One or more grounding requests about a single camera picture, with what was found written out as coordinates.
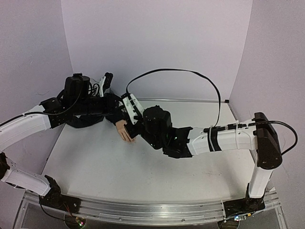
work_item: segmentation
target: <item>wire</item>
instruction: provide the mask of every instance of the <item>wire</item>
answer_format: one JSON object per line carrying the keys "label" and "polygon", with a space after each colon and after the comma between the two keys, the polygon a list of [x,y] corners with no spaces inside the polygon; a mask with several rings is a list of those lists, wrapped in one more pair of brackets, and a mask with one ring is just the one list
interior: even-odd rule
{"label": "wire", "polygon": [[286,149],[284,152],[282,152],[282,155],[284,155],[285,153],[287,153],[288,151],[292,150],[298,141],[298,136],[296,131],[288,124],[281,122],[281,121],[262,121],[262,122],[257,122],[257,123],[250,123],[249,126],[253,126],[253,125],[262,125],[262,124],[279,124],[279,125],[283,125],[285,127],[287,127],[288,129],[290,129],[292,131],[292,133],[294,133],[295,135],[295,142],[292,144],[292,146],[290,146],[288,149]]}
{"label": "wire", "polygon": [[127,93],[127,95],[129,95],[128,86],[129,86],[132,82],[134,82],[134,81],[136,81],[137,79],[140,79],[140,78],[142,78],[142,77],[144,77],[144,76],[146,76],[146,75],[149,75],[149,74],[152,74],[152,73],[156,73],[156,72],[165,72],[165,71],[179,71],[179,72],[190,72],[190,73],[194,73],[194,74],[196,74],[196,75],[198,75],[198,76],[200,76],[200,77],[206,79],[207,81],[209,81],[209,82],[213,85],[213,87],[215,88],[215,90],[216,90],[216,92],[217,92],[217,96],[218,96],[218,117],[217,117],[217,121],[216,121],[216,124],[214,125],[214,127],[217,126],[218,121],[219,121],[219,116],[220,116],[220,105],[221,105],[220,92],[219,92],[218,88],[216,87],[216,85],[212,82],[212,80],[210,80],[208,77],[206,77],[206,76],[204,76],[204,75],[202,75],[202,74],[200,74],[200,73],[198,73],[198,72],[191,71],[191,70],[185,70],[185,69],[175,69],[175,68],[160,68],[160,69],[155,69],[155,70],[146,72],[146,73],[144,73],[144,74],[142,74],[142,75],[140,75],[140,76],[138,76],[138,77],[132,79],[132,80],[127,84],[127,86],[126,86],[126,93]]}
{"label": "wire", "polygon": [[75,220],[76,220],[76,217],[73,216],[72,213],[70,212],[69,206],[68,206],[68,205],[65,205],[65,203],[63,203],[63,205],[65,206],[65,208],[66,208],[67,211],[69,212],[70,216],[71,216],[72,218],[75,218]]}
{"label": "wire", "polygon": [[95,81],[96,83],[99,83],[99,82],[97,82],[95,79],[93,79],[93,78],[90,78],[91,80],[93,80],[93,81]]}
{"label": "wire", "polygon": [[90,86],[90,94],[88,97],[91,97],[93,95],[93,87],[92,87],[92,83],[89,82],[89,86]]}
{"label": "wire", "polygon": [[47,215],[47,216],[50,216],[50,217],[52,217],[52,218],[54,218],[54,219],[59,219],[59,220],[61,220],[61,221],[65,221],[64,219],[61,219],[61,218],[58,218],[58,217],[55,217],[55,216],[52,216],[52,215],[50,215],[48,212],[46,212],[44,209],[43,209],[43,207],[42,207],[42,205],[41,205],[41,201],[40,201],[40,199],[41,199],[41,196],[39,196],[39,205],[40,205],[40,207],[41,207],[41,209],[42,209],[42,211]]}
{"label": "wire", "polygon": [[[95,89],[94,89],[94,86],[95,86],[95,85],[97,85],[97,93],[95,93]],[[101,87],[100,87],[100,85],[99,85],[98,83],[95,83],[95,84],[93,85],[93,89],[94,89],[95,95],[98,95],[98,94],[100,93]]]}
{"label": "wire", "polygon": [[20,118],[20,117],[23,117],[23,115],[20,114],[20,115],[18,115],[18,116],[16,116],[16,117],[13,117],[13,118],[11,118],[11,119],[9,119],[9,120],[7,120],[7,121],[1,123],[1,124],[0,124],[0,127],[3,126],[3,125],[5,125],[5,124],[7,124],[7,123],[9,123],[9,122],[11,122],[11,121],[13,121],[13,120],[15,120],[15,119],[17,119],[17,118]]}

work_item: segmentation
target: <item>black cable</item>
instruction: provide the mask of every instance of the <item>black cable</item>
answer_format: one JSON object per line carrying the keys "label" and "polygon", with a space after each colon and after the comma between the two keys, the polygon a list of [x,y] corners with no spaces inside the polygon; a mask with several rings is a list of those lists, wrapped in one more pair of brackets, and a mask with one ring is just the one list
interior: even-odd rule
{"label": "black cable", "polygon": [[292,144],[292,146],[290,146],[288,149],[286,149],[284,152],[282,152],[282,155],[284,155],[285,153],[287,153],[288,151],[292,150],[298,141],[298,136],[296,131],[288,124],[283,123],[281,121],[263,121],[263,122],[257,122],[257,123],[250,123],[249,126],[253,126],[253,125],[262,125],[262,124],[279,124],[279,125],[283,125],[285,127],[287,127],[288,129],[290,129],[292,131],[292,133],[294,133],[295,135],[295,143]]}
{"label": "black cable", "polygon": [[94,89],[94,86],[95,86],[95,85],[97,85],[97,93],[96,93],[95,95],[98,95],[98,94],[100,93],[101,87],[100,87],[100,85],[99,85],[98,83],[95,83],[95,84],[93,85],[93,89]]}
{"label": "black cable", "polygon": [[14,188],[18,188],[18,189],[24,189],[23,187],[20,187],[18,185],[13,185],[12,183],[6,182],[8,185],[13,186]]}
{"label": "black cable", "polygon": [[90,86],[90,94],[89,94],[89,98],[93,95],[93,92],[94,92],[94,90],[93,90],[93,87],[92,87],[92,83],[90,83],[89,82],[89,86]]}
{"label": "black cable", "polygon": [[129,95],[129,91],[128,91],[128,86],[133,82],[133,81],[136,81],[137,79],[140,79],[146,75],[149,75],[149,74],[152,74],[152,73],[156,73],[156,72],[165,72],[165,71],[180,71],[180,72],[190,72],[190,73],[194,73],[204,79],[206,79],[207,81],[209,81],[213,87],[215,88],[216,92],[217,92],[217,96],[218,96],[218,117],[217,117],[217,121],[216,121],[216,124],[215,126],[217,126],[218,124],[218,121],[219,121],[219,116],[220,116],[220,106],[221,106],[221,97],[220,97],[220,92],[218,90],[218,88],[216,87],[216,85],[212,82],[212,80],[210,80],[208,77],[198,73],[198,72],[195,72],[195,71],[191,71],[191,70],[185,70],[185,69],[175,69],[175,68],[160,68],[160,69],[155,69],[155,70],[152,70],[152,71],[149,71],[149,72],[146,72],[134,79],[132,79],[126,86],[126,93],[127,95]]}
{"label": "black cable", "polygon": [[15,120],[15,119],[17,119],[17,118],[20,118],[20,117],[23,117],[23,115],[20,114],[20,115],[18,115],[18,116],[16,116],[16,117],[13,117],[13,118],[11,118],[11,119],[9,119],[9,120],[7,120],[7,121],[1,123],[1,124],[0,124],[0,127],[3,126],[3,125],[5,125],[5,124],[7,124],[7,123],[9,123],[9,122],[11,122],[11,121],[13,121],[13,120]]}
{"label": "black cable", "polygon": [[65,221],[64,219],[61,219],[61,218],[58,218],[58,217],[55,217],[55,216],[52,216],[52,215],[50,215],[48,212],[46,212],[44,209],[43,209],[43,207],[42,207],[42,205],[41,205],[41,201],[40,201],[40,198],[41,198],[41,196],[39,196],[39,205],[40,205],[40,207],[41,207],[41,209],[42,209],[42,211],[47,215],[47,216],[50,216],[50,217],[52,217],[52,218],[54,218],[54,219],[59,219],[59,220],[61,220],[61,221]]}

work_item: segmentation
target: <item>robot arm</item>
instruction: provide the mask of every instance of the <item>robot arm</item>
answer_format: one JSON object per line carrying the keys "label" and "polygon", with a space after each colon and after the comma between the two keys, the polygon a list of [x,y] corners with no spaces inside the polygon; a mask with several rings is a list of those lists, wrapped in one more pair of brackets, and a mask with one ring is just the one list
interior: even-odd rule
{"label": "robot arm", "polygon": [[246,198],[224,203],[226,214],[252,213],[264,209],[264,193],[273,170],[282,163],[277,133],[263,113],[255,113],[254,119],[242,123],[209,128],[174,128],[171,115],[159,106],[143,109],[130,94],[123,103],[130,117],[125,126],[133,138],[141,135],[154,149],[173,157],[193,157],[214,151],[249,149],[257,151],[256,166],[248,184]]}
{"label": "robot arm", "polygon": [[93,89],[89,93],[89,77],[74,74],[66,79],[64,90],[56,98],[45,100],[26,113],[0,124],[0,180],[37,193],[43,205],[62,208],[64,201],[71,212],[76,212],[80,202],[78,198],[61,195],[56,181],[47,175],[23,171],[6,157],[4,150],[34,133],[70,121],[76,115],[113,114],[119,106],[118,97],[105,93],[112,78],[112,74],[106,73],[99,83],[99,95],[93,95]]}

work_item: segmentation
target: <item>metal frame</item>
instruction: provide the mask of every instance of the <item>metal frame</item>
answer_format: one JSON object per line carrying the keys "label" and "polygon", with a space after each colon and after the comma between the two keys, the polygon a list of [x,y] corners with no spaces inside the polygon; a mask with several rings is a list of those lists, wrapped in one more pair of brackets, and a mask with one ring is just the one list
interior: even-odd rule
{"label": "metal frame", "polygon": [[[140,101],[171,101],[171,102],[208,102],[216,101],[205,100],[185,100],[185,99],[139,99]],[[279,226],[281,229],[287,229],[287,223],[283,214],[275,188],[272,191],[267,190],[264,202],[266,209],[275,209]],[[36,194],[25,192],[18,214],[16,216],[14,229],[20,229],[24,220],[25,212],[29,204],[39,205],[39,198]],[[49,211],[63,211],[48,208]],[[142,226],[178,226],[194,225],[209,222],[217,222],[224,219],[224,205],[222,201],[202,202],[202,203],[123,203],[111,202],[107,200],[96,200],[90,198],[81,198],[79,214],[75,216],[104,221],[109,223],[142,225]]]}

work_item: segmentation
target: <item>lavender wall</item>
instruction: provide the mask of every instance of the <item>lavender wall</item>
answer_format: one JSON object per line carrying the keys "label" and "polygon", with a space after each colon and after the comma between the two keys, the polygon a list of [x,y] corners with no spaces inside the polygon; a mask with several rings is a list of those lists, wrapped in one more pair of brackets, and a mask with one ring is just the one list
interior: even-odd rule
{"label": "lavender wall", "polygon": [[[63,88],[72,74],[61,1],[0,2],[0,123]],[[41,132],[7,149],[16,163],[40,173],[61,128]],[[0,227],[12,228],[23,191],[0,182]]]}
{"label": "lavender wall", "polygon": [[[73,70],[99,79],[114,74],[125,92],[156,68],[199,71],[228,99],[243,54],[252,0],[62,0]],[[216,100],[214,88],[190,73],[155,73],[130,86],[137,97]]]}
{"label": "lavender wall", "polygon": [[[305,225],[305,1],[253,2],[249,30],[231,105],[241,120],[263,111],[269,119],[292,125],[297,147],[273,173],[289,228]],[[282,148],[294,142],[276,127]]]}

